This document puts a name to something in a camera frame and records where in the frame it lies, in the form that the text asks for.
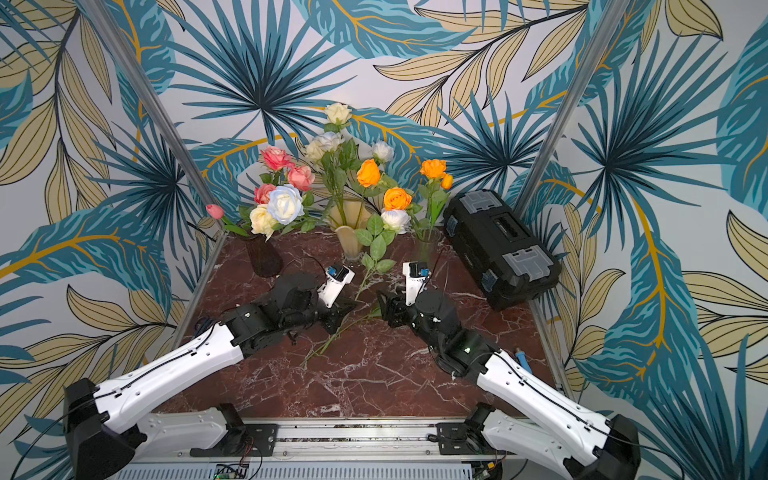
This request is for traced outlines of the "aluminium front rail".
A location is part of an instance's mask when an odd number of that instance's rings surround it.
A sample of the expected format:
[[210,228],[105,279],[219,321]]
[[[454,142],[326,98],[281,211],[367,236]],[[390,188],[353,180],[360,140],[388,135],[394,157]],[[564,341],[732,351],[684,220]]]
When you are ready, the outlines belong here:
[[[113,476],[131,462],[178,457],[208,460],[254,459],[298,462],[383,461],[391,463],[438,462],[450,459],[463,462],[504,461],[522,456],[507,453],[491,455],[441,455],[430,437],[436,424],[464,422],[459,418],[375,418],[375,419],[229,419],[223,412],[210,409],[184,414],[151,414],[138,425],[121,434],[128,450],[118,452],[117,464],[106,474]],[[271,457],[246,454],[243,457],[192,457],[193,448],[208,449],[235,427],[244,424],[279,426]]]

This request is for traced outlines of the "dark purple glass vase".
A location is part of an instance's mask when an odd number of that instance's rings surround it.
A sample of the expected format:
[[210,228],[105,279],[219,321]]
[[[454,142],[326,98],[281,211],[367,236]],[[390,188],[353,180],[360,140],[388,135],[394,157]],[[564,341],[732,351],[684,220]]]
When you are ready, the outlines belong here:
[[283,270],[284,264],[280,254],[264,235],[252,235],[244,240],[244,245],[257,276],[275,277]]

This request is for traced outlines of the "pink rose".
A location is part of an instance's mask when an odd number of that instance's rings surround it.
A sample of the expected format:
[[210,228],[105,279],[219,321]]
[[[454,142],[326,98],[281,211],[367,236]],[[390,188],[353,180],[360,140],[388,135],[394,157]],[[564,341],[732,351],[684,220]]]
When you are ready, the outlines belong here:
[[271,193],[276,189],[273,184],[265,183],[259,186],[254,192],[254,200],[257,205],[265,205],[270,201]]
[[275,146],[262,150],[260,159],[269,169],[267,178],[273,184],[277,184],[283,174],[287,174],[295,166],[293,157],[287,151]]
[[288,171],[287,180],[296,189],[308,192],[315,182],[315,174],[309,166],[293,166]]

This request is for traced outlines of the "orange rose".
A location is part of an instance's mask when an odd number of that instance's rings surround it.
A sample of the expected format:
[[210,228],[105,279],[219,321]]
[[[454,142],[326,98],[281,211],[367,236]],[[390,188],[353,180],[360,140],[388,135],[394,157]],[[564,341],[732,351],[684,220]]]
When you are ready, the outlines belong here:
[[414,203],[412,195],[403,188],[388,189],[384,194],[382,221],[387,229],[397,234],[426,230],[425,209],[420,203]]
[[432,179],[439,179],[444,174],[447,173],[447,162],[445,160],[438,160],[438,159],[432,159],[432,160],[425,160],[421,163],[419,173],[425,178],[425,181],[422,182],[418,188],[417,193],[419,194],[419,197],[422,201],[426,203],[425,207],[425,219],[427,222],[428,229],[433,229],[429,225],[429,218],[428,218],[428,199],[429,199],[429,190],[428,190],[428,183]]
[[382,195],[397,186],[395,180],[384,173],[374,159],[365,160],[361,164],[356,179],[361,194],[366,198]]

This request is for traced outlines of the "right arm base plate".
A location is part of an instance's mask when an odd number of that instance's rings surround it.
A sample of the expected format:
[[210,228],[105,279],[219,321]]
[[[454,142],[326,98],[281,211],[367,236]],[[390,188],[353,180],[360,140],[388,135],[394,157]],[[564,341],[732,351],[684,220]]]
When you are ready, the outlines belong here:
[[505,450],[493,448],[478,432],[464,422],[436,424],[436,433],[430,437],[441,455],[491,455],[504,456]]

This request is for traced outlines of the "clear glass vase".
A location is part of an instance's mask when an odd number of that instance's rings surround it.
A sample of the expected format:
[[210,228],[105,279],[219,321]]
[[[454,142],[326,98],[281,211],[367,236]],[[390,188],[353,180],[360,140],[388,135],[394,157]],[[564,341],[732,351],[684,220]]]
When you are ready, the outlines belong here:
[[416,231],[413,234],[413,260],[434,266],[440,251],[441,233],[437,228]]

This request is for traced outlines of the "black plastic toolbox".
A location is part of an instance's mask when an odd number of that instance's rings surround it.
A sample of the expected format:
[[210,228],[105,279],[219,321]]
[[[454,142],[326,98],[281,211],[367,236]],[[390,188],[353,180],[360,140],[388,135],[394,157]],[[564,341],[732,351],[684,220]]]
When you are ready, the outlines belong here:
[[559,261],[492,190],[451,198],[443,212],[443,227],[495,311],[532,300],[558,284]]

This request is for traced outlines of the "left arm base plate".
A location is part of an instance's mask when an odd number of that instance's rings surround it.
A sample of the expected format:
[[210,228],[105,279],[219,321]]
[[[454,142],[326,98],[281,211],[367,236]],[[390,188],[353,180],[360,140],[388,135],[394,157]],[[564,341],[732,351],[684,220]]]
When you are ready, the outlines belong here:
[[243,457],[246,454],[271,457],[277,439],[279,426],[271,424],[244,424],[228,430],[226,435],[208,449],[193,448],[192,457]]

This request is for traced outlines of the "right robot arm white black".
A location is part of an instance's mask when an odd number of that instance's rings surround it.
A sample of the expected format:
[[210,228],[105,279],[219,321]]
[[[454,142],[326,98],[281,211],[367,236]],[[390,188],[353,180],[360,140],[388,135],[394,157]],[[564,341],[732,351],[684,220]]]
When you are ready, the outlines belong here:
[[563,479],[636,477],[641,453],[631,420],[607,418],[539,380],[501,347],[463,327],[454,302],[440,291],[425,290],[413,302],[385,291],[377,298],[384,321],[392,328],[409,327],[442,371],[526,416],[518,421],[478,405],[465,423],[481,445],[522,456]]

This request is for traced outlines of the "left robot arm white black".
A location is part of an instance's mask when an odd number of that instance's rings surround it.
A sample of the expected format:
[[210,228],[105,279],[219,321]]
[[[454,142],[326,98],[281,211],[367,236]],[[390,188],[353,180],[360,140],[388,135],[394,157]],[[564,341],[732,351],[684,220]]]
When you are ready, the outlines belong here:
[[99,384],[88,378],[65,389],[63,430],[77,479],[107,479],[147,451],[211,450],[241,440],[237,412],[220,406],[168,420],[154,409],[200,380],[320,324],[335,333],[355,309],[342,296],[353,271],[334,264],[319,281],[283,274],[256,300],[229,309],[189,342],[135,370]]

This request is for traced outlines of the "cream white rose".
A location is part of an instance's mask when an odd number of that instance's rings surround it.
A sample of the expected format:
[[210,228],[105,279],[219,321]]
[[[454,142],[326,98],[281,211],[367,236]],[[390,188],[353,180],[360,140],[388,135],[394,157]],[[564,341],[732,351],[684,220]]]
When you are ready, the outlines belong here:
[[328,124],[332,125],[337,131],[345,128],[352,116],[352,109],[343,103],[333,103],[324,109]]

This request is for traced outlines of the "cream yellow fluted vase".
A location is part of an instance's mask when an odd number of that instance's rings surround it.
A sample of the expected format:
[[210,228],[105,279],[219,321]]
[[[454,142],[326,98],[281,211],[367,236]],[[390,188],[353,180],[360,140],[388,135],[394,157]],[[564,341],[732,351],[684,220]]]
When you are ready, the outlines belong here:
[[343,210],[333,205],[328,211],[330,228],[336,233],[344,257],[349,262],[357,261],[362,256],[363,245],[356,231],[366,228],[370,216],[371,212],[359,200],[345,200]]

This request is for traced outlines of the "pink tulip bud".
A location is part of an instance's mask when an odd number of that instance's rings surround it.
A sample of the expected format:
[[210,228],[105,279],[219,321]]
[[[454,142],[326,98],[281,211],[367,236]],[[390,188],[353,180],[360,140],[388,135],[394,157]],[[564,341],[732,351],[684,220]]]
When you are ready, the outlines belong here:
[[221,221],[223,223],[224,229],[228,232],[243,238],[247,238],[249,236],[249,233],[245,229],[234,223],[229,217],[226,216],[224,210],[220,206],[215,204],[208,204],[206,206],[206,210],[211,218]]

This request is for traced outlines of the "blue plastic tool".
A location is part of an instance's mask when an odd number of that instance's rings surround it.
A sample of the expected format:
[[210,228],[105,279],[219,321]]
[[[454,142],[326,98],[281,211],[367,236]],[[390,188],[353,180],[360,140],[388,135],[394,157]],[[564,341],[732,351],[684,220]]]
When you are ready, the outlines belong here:
[[518,351],[515,353],[515,356],[518,360],[518,363],[521,365],[521,367],[528,373],[532,373],[532,369],[528,363],[526,354],[523,351]]

